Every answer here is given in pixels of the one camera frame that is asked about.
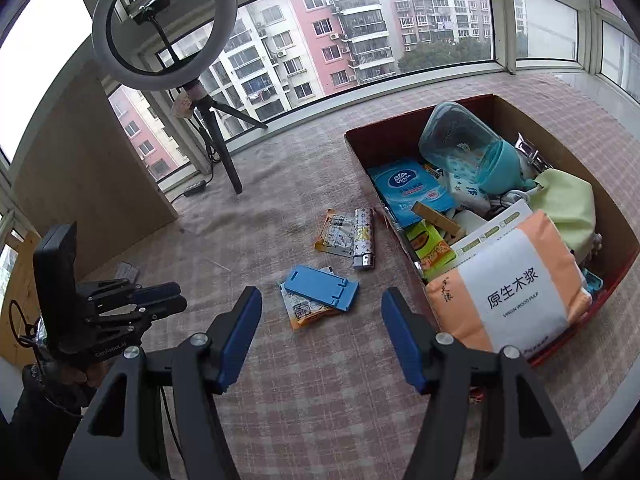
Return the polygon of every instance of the orange and white tissue pack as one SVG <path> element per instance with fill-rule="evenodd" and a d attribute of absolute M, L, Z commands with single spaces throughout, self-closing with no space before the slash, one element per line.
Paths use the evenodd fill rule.
<path fill-rule="evenodd" d="M 543 211 L 426 285 L 440 329 L 467 347 L 530 357 L 578 321 L 591 296 Z"/>

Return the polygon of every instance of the metal bolt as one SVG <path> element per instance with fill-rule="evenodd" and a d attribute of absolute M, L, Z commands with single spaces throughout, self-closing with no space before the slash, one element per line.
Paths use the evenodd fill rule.
<path fill-rule="evenodd" d="M 198 332 L 195 333 L 191 336 L 191 338 L 189 339 L 189 341 L 191 341 L 191 344 L 194 346 L 202 346 L 204 344 L 207 343 L 207 340 L 209 338 L 207 337 L 207 334 L 203 334 L 202 332 Z"/>
<path fill-rule="evenodd" d="M 453 343 L 453 336 L 448 332 L 438 332 L 436 334 L 436 341 L 441 345 L 450 345 Z"/>
<path fill-rule="evenodd" d="M 127 346 L 122 354 L 125 359 L 135 359 L 140 355 L 140 348 L 137 346 Z"/>
<path fill-rule="evenodd" d="M 518 357 L 520 357 L 520 350 L 518 350 L 515 346 L 505 346 L 502 349 L 502 353 L 509 359 L 517 359 Z"/>

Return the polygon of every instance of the green yellow packet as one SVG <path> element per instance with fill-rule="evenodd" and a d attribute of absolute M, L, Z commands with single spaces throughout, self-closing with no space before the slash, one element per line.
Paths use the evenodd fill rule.
<path fill-rule="evenodd" d="M 427 280 L 437 268 L 456 257 L 456 253 L 442 239 L 436 228 L 426 220 L 407 228 L 405 233 L 420 258 L 422 274 Z"/>

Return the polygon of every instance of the blue wet wipes package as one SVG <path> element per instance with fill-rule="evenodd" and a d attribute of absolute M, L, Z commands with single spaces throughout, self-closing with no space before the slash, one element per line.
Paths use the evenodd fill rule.
<path fill-rule="evenodd" d="M 421 220 L 411 211 L 416 202 L 439 212 L 456 206 L 453 197 L 435 177 L 410 158 L 370 168 L 367 173 L 402 227 Z"/>

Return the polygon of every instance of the patterned lighter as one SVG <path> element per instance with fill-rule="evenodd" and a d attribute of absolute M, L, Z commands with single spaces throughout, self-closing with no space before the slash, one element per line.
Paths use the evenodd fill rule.
<path fill-rule="evenodd" d="M 353 230 L 353 268 L 373 269 L 373 222 L 369 207 L 356 209 Z"/>

